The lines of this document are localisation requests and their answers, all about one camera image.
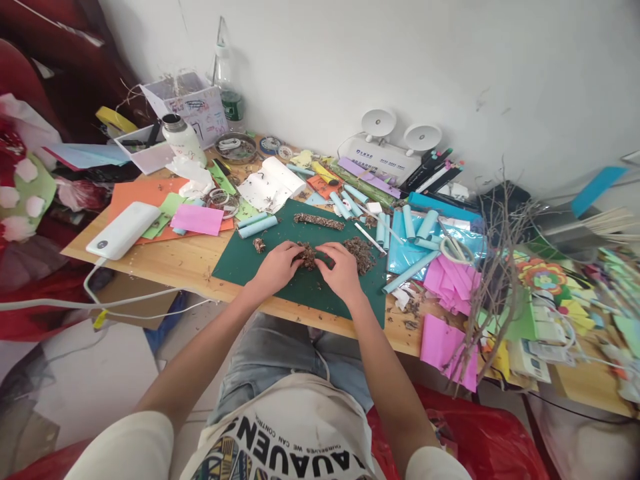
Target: scissors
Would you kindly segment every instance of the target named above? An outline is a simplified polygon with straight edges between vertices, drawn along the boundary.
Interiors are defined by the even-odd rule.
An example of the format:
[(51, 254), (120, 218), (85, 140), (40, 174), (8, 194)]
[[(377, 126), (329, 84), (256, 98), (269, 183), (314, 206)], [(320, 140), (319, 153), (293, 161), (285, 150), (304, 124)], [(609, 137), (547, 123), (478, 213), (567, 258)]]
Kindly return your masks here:
[(440, 220), (440, 217), (438, 217), (438, 224), (440, 224), (440, 228), (442, 228), (442, 232), (445, 234), (445, 238), (440, 242), (440, 252), (454, 263), (472, 265), (474, 256), (470, 248), (451, 236)]

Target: hand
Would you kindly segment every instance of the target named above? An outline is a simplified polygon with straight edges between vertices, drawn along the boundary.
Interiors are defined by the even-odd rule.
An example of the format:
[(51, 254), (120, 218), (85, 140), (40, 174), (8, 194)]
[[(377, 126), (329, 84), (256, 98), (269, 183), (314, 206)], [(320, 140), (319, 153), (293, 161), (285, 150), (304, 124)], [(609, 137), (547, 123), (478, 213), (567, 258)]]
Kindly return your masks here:
[(338, 242), (328, 242), (315, 248), (330, 256), (335, 265), (330, 269), (322, 260), (315, 260), (315, 264), (325, 282), (340, 299), (351, 308), (363, 296), (358, 278), (358, 266), (355, 257), (349, 253), (344, 245)]
[(250, 288), (252, 294), (261, 302), (278, 293), (289, 283), (303, 262), (302, 259), (293, 261), (293, 258), (302, 251), (304, 247), (292, 241), (282, 242), (267, 254), (258, 272), (245, 288)]

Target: denim shorts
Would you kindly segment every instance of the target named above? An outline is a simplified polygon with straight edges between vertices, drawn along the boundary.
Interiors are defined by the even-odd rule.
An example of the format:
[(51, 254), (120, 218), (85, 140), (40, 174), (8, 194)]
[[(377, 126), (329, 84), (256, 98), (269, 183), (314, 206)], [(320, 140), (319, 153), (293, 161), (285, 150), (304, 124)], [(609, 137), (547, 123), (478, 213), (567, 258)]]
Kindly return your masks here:
[(293, 372), (328, 378), (365, 413), (373, 406), (356, 340), (323, 332), (312, 343), (306, 325), (258, 313), (231, 358), (207, 424), (217, 423)]

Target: white t-shirt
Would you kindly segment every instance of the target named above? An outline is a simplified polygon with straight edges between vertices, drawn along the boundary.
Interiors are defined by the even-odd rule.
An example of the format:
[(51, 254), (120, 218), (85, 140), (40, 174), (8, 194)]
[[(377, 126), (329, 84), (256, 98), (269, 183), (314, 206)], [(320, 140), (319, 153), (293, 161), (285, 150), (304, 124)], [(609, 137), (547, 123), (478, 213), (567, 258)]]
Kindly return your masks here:
[[(158, 412), (134, 413), (91, 442), (66, 480), (159, 480), (169, 476), (173, 428)], [(202, 431), (181, 480), (383, 478), (371, 455), (371, 430), (349, 394), (306, 373), (283, 378)], [(417, 450), (407, 480), (469, 480), (457, 460)]]

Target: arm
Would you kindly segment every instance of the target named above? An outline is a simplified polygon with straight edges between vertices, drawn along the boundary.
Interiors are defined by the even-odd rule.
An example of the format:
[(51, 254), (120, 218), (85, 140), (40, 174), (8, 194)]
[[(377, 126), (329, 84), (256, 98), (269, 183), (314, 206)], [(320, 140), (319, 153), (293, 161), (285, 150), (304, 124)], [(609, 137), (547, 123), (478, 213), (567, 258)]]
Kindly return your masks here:
[(411, 456), (420, 447), (439, 447), (427, 414), (397, 355), (362, 292), (355, 257), (340, 243), (326, 243), (316, 250), (330, 256), (329, 269), (316, 259), (323, 278), (345, 302), (353, 318), (371, 398), (402, 478)]
[(255, 277), (206, 328), (165, 367), (135, 408), (166, 415), (177, 432), (220, 370), (229, 349), (251, 314), (293, 277), (304, 248), (286, 241), (266, 256)]

